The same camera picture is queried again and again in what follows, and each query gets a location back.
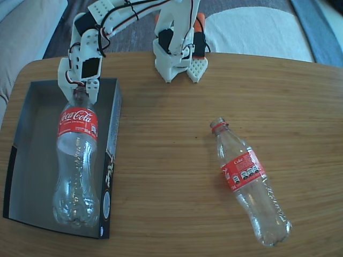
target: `upright bottle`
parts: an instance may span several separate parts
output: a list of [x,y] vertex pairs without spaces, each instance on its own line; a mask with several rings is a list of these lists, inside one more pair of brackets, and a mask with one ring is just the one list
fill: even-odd
[[210,127],[217,140],[221,170],[249,215],[257,240],[269,247],[285,241],[292,225],[277,202],[252,148],[229,129],[223,118],[212,122]]
[[98,139],[98,118],[86,89],[78,87],[61,113],[57,134],[59,179],[53,198],[58,223],[74,228],[95,226],[100,215],[92,170]]

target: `black box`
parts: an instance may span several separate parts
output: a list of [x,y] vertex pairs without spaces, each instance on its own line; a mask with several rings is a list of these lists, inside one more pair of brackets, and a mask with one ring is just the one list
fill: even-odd
[[56,80],[34,81],[20,114],[6,178],[3,216],[47,230],[109,238],[111,187],[122,93],[116,79],[101,79],[95,112],[98,152],[93,172],[101,203],[99,225],[74,229],[55,221],[53,195],[58,179],[56,136],[67,100]]

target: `sofa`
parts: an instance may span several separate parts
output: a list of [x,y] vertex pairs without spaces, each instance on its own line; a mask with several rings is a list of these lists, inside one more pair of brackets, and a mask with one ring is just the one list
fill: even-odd
[[43,58],[67,0],[0,0],[0,127],[14,82]]

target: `white robotic arm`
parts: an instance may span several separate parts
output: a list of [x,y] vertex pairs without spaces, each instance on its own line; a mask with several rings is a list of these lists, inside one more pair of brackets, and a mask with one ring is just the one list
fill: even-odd
[[69,57],[58,68],[58,85],[71,100],[78,86],[85,86],[92,103],[97,101],[102,58],[106,55],[101,38],[109,38],[129,24],[161,10],[153,41],[155,67],[166,82],[180,72],[198,82],[207,68],[207,59],[193,59],[193,25],[200,0],[99,0],[79,13],[73,22]]

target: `clear plastic bottle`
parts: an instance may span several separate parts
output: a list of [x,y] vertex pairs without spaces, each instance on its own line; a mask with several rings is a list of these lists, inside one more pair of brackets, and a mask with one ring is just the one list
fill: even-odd
[[61,113],[57,135],[59,179],[53,198],[58,223],[95,226],[100,215],[92,170],[97,150],[98,118],[86,90],[78,87]]
[[210,124],[217,140],[220,167],[238,202],[249,215],[257,240],[264,246],[285,241],[292,225],[278,204],[262,165],[252,148],[223,118]]

